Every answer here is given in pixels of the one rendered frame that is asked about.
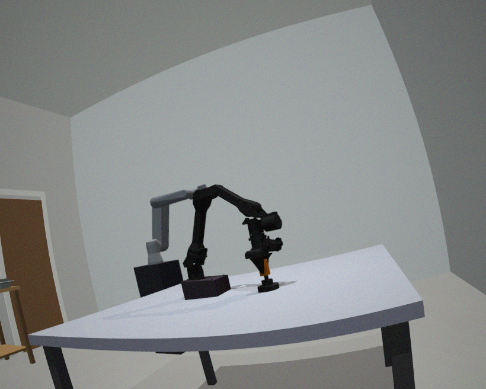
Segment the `orange knob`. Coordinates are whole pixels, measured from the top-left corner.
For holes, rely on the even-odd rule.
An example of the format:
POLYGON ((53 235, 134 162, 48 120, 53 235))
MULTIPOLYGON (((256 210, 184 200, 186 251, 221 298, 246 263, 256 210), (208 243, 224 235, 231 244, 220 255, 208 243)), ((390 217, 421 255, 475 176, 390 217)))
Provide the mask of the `orange knob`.
MULTIPOLYGON (((260 273, 260 271, 259 271, 259 273, 260 273)), ((265 276, 265 275, 270 275, 270 268, 269 268, 267 259, 264 260, 264 274, 260 273, 260 276, 265 276)))

